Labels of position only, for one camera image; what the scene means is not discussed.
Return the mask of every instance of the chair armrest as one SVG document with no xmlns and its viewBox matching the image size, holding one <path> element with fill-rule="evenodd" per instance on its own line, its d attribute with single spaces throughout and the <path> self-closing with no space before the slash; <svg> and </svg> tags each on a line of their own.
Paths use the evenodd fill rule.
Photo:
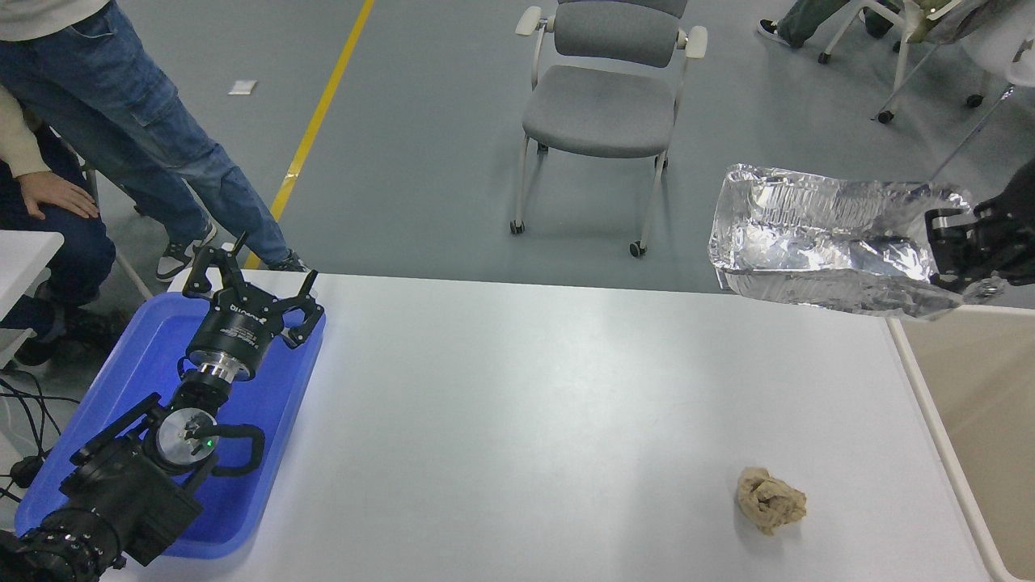
<svg viewBox="0 0 1035 582">
<path fill-rule="evenodd" d="M 703 59 L 708 51 L 708 29 L 694 26 L 686 35 L 686 58 Z"/>
<path fill-rule="evenodd" d="M 521 20 L 518 21 L 518 28 L 514 29 L 514 34 L 519 36 L 531 36 L 539 28 L 540 18 L 542 18 L 542 8 L 529 6 L 525 10 L 525 13 L 522 14 Z"/>
<path fill-rule="evenodd" d="M 1035 26 L 1028 31 L 1013 61 L 1006 67 L 1006 80 L 1021 87 L 1035 86 Z"/>
<path fill-rule="evenodd" d="M 948 13 L 948 11 L 951 10 L 952 8 L 955 8 L 956 6 L 958 6 L 959 3 L 963 2 L 963 1 L 964 0 L 951 0 L 948 4 L 942 6 L 941 8 L 935 10 L 934 12 L 929 12 L 929 13 L 924 14 L 923 18 L 925 18 L 925 19 L 927 19 L 929 21 L 937 21 L 937 20 L 941 19 L 942 17 L 944 17 L 946 13 Z"/>
</svg>

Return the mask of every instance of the jeans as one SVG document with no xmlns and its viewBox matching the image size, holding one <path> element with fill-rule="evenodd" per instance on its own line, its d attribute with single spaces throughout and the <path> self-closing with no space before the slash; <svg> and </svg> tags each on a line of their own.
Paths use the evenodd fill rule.
<svg viewBox="0 0 1035 582">
<path fill-rule="evenodd" d="M 0 82 L 161 223 L 171 241 L 205 232 L 193 188 L 233 236 L 247 231 L 264 262 L 288 257 L 266 204 L 187 112 L 114 1 L 54 34 L 0 41 Z"/>
<path fill-rule="evenodd" d="M 86 190 L 86 179 L 79 161 L 47 127 L 36 132 L 43 161 L 55 174 Z M 115 261 L 115 244 L 108 238 L 105 223 L 83 219 L 63 208 L 40 207 L 47 219 L 33 219 L 25 209 L 22 190 L 11 178 L 10 169 L 0 162 L 0 227 L 8 230 L 59 232 L 64 243 L 48 263 L 47 297 L 55 303 L 79 307 L 97 297 L 100 284 L 108 279 Z M 34 329 L 46 336 L 54 322 L 51 302 L 23 295 L 0 321 L 0 327 Z"/>
<path fill-rule="evenodd" d="M 800 49 L 816 34 L 816 29 L 827 19 L 841 9 L 849 0 L 798 0 L 791 9 L 779 19 L 776 33 L 792 47 Z M 866 11 L 866 30 L 874 36 L 883 36 L 891 25 L 883 17 Z"/>
</svg>

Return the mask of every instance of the sneaker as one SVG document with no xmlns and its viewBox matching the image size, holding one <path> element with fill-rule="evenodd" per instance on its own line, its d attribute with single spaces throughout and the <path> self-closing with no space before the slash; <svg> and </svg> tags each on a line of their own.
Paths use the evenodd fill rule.
<svg viewBox="0 0 1035 582">
<path fill-rule="evenodd" d="M 63 332 L 46 342 L 26 340 L 14 352 L 14 360 L 22 366 L 41 366 L 54 356 L 59 344 L 66 340 L 97 348 L 107 354 L 115 347 L 127 323 L 128 318 L 119 311 L 98 315 L 82 309 L 69 309 L 64 314 Z"/>
<path fill-rule="evenodd" d="M 42 366 L 54 356 L 57 349 L 57 340 L 51 342 L 26 340 L 14 352 L 14 361 L 22 366 Z"/>
<path fill-rule="evenodd" d="M 65 314 L 65 333 L 62 338 L 108 353 L 122 337 L 128 323 L 129 318 L 120 311 L 98 315 L 78 309 Z"/>
<path fill-rule="evenodd" d="M 780 45 L 783 45 L 785 47 L 790 47 L 791 46 L 790 42 L 785 40 L 783 37 L 780 36 L 779 34 L 776 34 L 777 24 L 778 23 L 775 21 L 761 20 L 759 21 L 759 26 L 756 30 L 758 30 L 759 34 L 761 34 L 763 38 L 768 38 L 769 40 L 775 40 Z"/>
<path fill-rule="evenodd" d="M 170 240 L 169 245 L 166 246 L 166 252 L 158 259 L 158 268 L 154 271 L 154 278 L 160 283 L 172 281 L 180 271 L 190 266 L 190 263 L 194 262 L 195 253 L 202 246 L 212 242 L 212 239 L 215 238 L 215 225 L 209 221 L 208 226 L 205 227 L 205 234 L 201 238 L 196 238 L 189 242 L 173 242 Z"/>
<path fill-rule="evenodd" d="M 268 270 L 283 270 L 283 271 L 294 271 L 294 272 L 309 272 L 309 267 L 302 262 L 299 258 L 298 253 L 290 251 L 288 253 L 288 258 L 277 261 L 275 263 L 267 263 L 266 268 Z"/>
</svg>

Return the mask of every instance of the person's hand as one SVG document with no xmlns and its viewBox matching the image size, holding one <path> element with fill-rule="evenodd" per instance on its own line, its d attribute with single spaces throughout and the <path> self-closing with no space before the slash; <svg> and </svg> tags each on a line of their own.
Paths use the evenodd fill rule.
<svg viewBox="0 0 1035 582">
<path fill-rule="evenodd" d="M 85 190 L 65 180 L 54 172 L 33 172 L 18 177 L 22 185 L 22 200 L 25 209 L 33 219 L 46 220 L 47 215 L 39 209 L 41 204 L 52 204 L 64 208 L 84 219 L 96 219 L 100 215 L 93 198 Z"/>
</svg>

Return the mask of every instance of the white sleeve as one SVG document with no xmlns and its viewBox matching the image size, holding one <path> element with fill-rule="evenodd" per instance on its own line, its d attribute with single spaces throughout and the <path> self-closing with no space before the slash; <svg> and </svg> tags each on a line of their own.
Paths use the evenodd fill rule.
<svg viewBox="0 0 1035 582">
<path fill-rule="evenodd" d="M 22 107 L 3 86 L 0 86 L 0 159 L 10 166 L 10 174 L 16 178 L 51 171 L 39 155 L 36 137 L 25 124 Z"/>
</svg>

